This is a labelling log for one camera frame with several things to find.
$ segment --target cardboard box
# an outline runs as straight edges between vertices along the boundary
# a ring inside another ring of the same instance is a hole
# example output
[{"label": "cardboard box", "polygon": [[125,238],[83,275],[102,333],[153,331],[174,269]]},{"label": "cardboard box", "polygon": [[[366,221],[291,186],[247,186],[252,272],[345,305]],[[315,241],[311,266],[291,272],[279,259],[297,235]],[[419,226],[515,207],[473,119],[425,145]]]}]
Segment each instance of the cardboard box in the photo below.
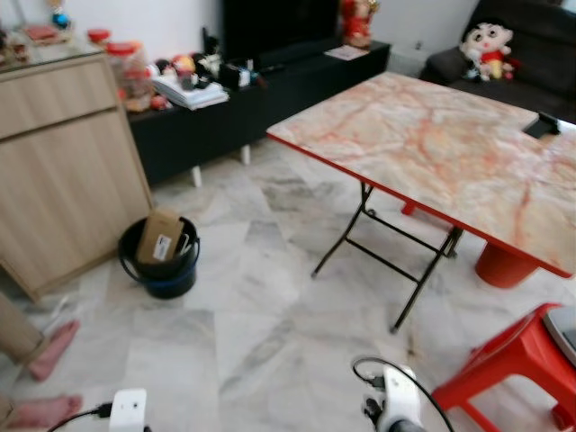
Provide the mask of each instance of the cardboard box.
[{"label": "cardboard box", "polygon": [[138,244],[136,259],[143,264],[162,263],[171,259],[183,228],[184,223],[174,211],[152,210]]}]

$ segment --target foot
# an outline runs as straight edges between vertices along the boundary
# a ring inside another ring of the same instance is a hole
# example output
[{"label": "foot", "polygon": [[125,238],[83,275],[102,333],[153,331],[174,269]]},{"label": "foot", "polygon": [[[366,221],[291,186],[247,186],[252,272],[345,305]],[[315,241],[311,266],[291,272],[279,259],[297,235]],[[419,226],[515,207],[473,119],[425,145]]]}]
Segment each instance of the foot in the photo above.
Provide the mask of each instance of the foot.
[{"label": "foot", "polygon": [[82,408],[81,396],[62,396],[46,400],[28,400],[16,405],[14,420],[8,429],[51,428],[77,414]]},{"label": "foot", "polygon": [[64,324],[50,338],[46,350],[36,360],[28,364],[28,370],[36,381],[44,381],[50,376],[79,328],[80,322],[77,320]]}]

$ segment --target dark sofa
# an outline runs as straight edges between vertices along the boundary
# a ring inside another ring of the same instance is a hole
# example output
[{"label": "dark sofa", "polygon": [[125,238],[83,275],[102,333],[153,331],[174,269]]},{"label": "dark sofa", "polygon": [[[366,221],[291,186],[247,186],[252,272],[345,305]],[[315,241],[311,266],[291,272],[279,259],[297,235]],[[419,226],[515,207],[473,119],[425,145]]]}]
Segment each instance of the dark sofa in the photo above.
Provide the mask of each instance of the dark sofa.
[{"label": "dark sofa", "polygon": [[420,79],[576,123],[576,14],[528,0],[481,0],[471,22],[500,18],[514,31],[514,79],[473,82],[456,47],[431,56]]}]

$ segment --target marble floor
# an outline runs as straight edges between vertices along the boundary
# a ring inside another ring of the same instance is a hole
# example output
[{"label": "marble floor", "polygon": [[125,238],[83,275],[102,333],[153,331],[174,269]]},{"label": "marble floor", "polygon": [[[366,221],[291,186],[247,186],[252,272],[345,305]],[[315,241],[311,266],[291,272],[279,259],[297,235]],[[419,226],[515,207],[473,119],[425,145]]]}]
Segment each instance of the marble floor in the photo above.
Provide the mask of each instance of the marble floor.
[{"label": "marble floor", "polygon": [[[472,347],[536,305],[576,303],[575,282],[544,271],[514,290],[488,286],[473,271],[483,240],[465,234],[458,258],[440,263],[392,336],[387,328],[410,281],[350,246],[310,279],[357,205],[355,180],[269,140],[253,146],[251,166],[229,157],[202,175],[200,189],[183,176],[154,191],[158,204],[198,226],[196,286],[182,298],[155,300],[111,261],[41,305],[16,298],[42,329],[69,317],[82,328],[42,384],[0,361],[4,391],[16,399],[79,392],[89,409],[121,388],[144,387],[154,432],[368,432],[360,407],[370,391],[352,375],[353,357],[410,365],[433,389]],[[373,207],[430,242],[446,234],[443,222],[425,214],[402,216],[401,202],[383,193]],[[430,257],[368,220],[354,237],[412,272]],[[504,432],[555,430],[554,401],[527,380],[509,379],[474,402]],[[429,432],[446,430],[428,405],[423,417]],[[450,419],[457,431],[479,431],[457,409]],[[66,430],[105,431],[107,424],[87,419]]]}]

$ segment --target black cable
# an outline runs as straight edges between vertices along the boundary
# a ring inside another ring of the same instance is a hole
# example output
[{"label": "black cable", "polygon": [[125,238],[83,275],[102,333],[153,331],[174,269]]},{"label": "black cable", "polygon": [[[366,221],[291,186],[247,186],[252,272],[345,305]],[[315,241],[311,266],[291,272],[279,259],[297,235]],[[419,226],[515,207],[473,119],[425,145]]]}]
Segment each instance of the black cable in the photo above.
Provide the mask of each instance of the black cable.
[{"label": "black cable", "polygon": [[450,423],[450,420],[448,420],[448,417],[446,416],[446,414],[444,413],[444,410],[440,407],[438,402],[436,402],[436,400],[432,397],[432,395],[430,393],[428,393],[428,391],[424,388],[424,386],[422,384],[420,384],[416,379],[412,378],[410,376],[410,374],[407,373],[406,371],[404,371],[401,367],[394,364],[393,362],[389,362],[388,360],[384,360],[383,358],[380,358],[380,357],[370,357],[370,356],[358,357],[356,360],[354,360],[352,362],[352,372],[354,372],[354,375],[356,375],[360,380],[364,381],[365,383],[367,383],[371,386],[373,386],[372,380],[369,380],[368,378],[363,377],[358,372],[357,368],[362,363],[379,363],[381,365],[388,365],[388,366],[392,366],[394,369],[396,369],[397,371],[402,373],[404,376],[406,376],[408,379],[410,379],[420,389],[421,392],[423,392],[426,395],[428,400],[432,403],[432,405],[434,405],[434,408],[436,408],[436,411],[438,411],[440,413],[440,416],[442,416],[442,420],[445,422],[446,426],[448,427],[448,430],[450,432],[455,432],[454,428],[452,427],[452,424]]},{"label": "black cable", "polygon": [[80,412],[80,413],[76,414],[75,416],[63,419],[57,425],[51,427],[48,430],[48,432],[54,432],[55,430],[58,430],[58,429],[62,428],[64,425],[68,424],[70,421],[80,419],[81,417],[85,417],[85,416],[98,416],[100,419],[108,419],[110,417],[111,413],[112,413],[112,403],[111,402],[103,403],[102,405],[99,405],[95,409],[92,409],[90,411]]}]

